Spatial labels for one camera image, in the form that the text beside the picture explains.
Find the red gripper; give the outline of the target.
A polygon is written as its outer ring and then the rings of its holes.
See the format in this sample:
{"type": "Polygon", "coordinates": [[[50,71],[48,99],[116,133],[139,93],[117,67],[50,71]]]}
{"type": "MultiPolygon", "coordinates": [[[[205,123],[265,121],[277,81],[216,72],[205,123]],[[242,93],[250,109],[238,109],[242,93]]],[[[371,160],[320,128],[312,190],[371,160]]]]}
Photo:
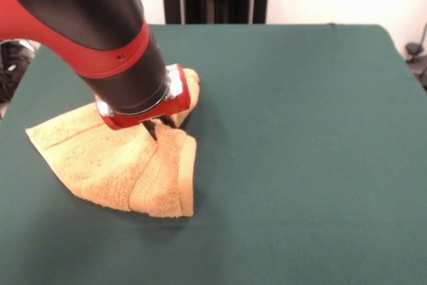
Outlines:
{"type": "Polygon", "coordinates": [[[167,91],[153,107],[135,115],[121,115],[101,98],[95,95],[95,106],[103,122],[113,130],[137,126],[142,123],[148,134],[157,141],[156,122],[152,119],[161,116],[162,124],[176,128],[172,115],[189,109],[190,94],[183,67],[179,63],[166,66],[167,91]]]}

